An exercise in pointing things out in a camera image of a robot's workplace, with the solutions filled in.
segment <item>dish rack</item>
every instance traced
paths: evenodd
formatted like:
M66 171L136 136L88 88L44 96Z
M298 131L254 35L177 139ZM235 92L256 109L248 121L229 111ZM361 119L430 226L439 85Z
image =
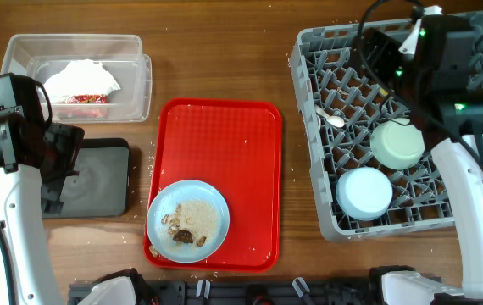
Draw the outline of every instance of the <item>dish rack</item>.
M469 18L476 39L470 65L470 90L483 90L483 12L455 14ZM411 32L409 19L369 22L402 42ZM376 82L347 66L358 24L302 30L289 59L298 110L302 113L311 159L310 175L319 226L328 241L340 242L388 236L454 225L447 191L426 152L413 167L393 170L379 164L369 149L376 126L403 118L409 110ZM315 113L315 105L346 121L336 128ZM392 183L389 209L373 221L359 221L343 213L336 201L336 182L349 169L370 166Z

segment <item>gray plastic basket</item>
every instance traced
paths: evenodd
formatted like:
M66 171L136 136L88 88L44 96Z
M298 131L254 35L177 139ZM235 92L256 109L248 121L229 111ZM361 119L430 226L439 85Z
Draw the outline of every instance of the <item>gray plastic basket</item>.
M483 90L483 12L456 15L468 17L476 30L469 88ZM365 27L403 41L412 25L408 19L398 19L370 22ZM373 129L389 119L406 117L408 109L389 99L381 114L386 93L346 66L357 30L358 24L302 30L289 59L297 106L308 137L320 231L328 241L347 241L454 225L447 191L429 153L412 168L395 171L381 166L369 149ZM337 129L328 124L315 113L314 105L341 116L346 126ZM394 198L388 211L373 221L349 217L332 195L341 174L362 166L383 171L393 185Z

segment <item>light blue bowl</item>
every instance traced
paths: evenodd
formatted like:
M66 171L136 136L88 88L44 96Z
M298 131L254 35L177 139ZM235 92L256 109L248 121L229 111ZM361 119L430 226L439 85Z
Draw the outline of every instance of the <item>light blue bowl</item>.
M168 226L161 224L166 214L172 214L179 203L187 200L209 202L219 212L217 235L209 236L202 247L178 245L168 234ZM182 180L165 187L153 199L147 212L149 240L162 256L177 263L195 263L212 255L225 240L229 226L230 213L223 196L211 185L198 180Z

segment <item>plastic crate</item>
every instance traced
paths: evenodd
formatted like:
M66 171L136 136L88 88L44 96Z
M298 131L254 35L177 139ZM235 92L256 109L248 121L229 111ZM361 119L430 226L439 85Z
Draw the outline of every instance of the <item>plastic crate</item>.
M483 90L483 12L468 17L477 38L473 46L473 75L469 89ZM369 22L403 41L411 31L408 19ZM388 119L406 117L408 109L385 94L374 81L346 66L358 24L302 30L289 60L298 110L302 113L311 158L310 175L319 226L328 241L402 234L454 225L447 191L427 152L410 169L395 171L379 164L369 149L373 129ZM337 129L315 113L314 105L346 120ZM337 179L346 170L371 166L390 179L394 197L388 211L373 221L344 214L336 202Z

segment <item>wooden table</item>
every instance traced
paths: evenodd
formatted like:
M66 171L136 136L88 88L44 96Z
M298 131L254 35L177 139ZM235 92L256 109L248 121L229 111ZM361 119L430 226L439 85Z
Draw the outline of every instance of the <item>wooden table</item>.
M131 147L130 208L118 218L46 220L47 242L58 287L137 268L149 280L290 280L366 275L374 266L406 264L460 285L461 261L454 229L432 230L372 241L332 244L319 232L309 178L302 116L297 112L287 55L306 28L357 22L372 3L363 1L192 1L114 3L114 0L0 0L0 69L8 40L18 33L135 34L153 61L153 100L140 124L84 125L87 137L119 136ZM445 12L483 10L483 2L437 1ZM375 12L373 20L405 18L398 1ZM142 254L149 193L147 167L153 153L158 113L173 97L264 100L283 113L284 153L280 258L265 274L166 270Z

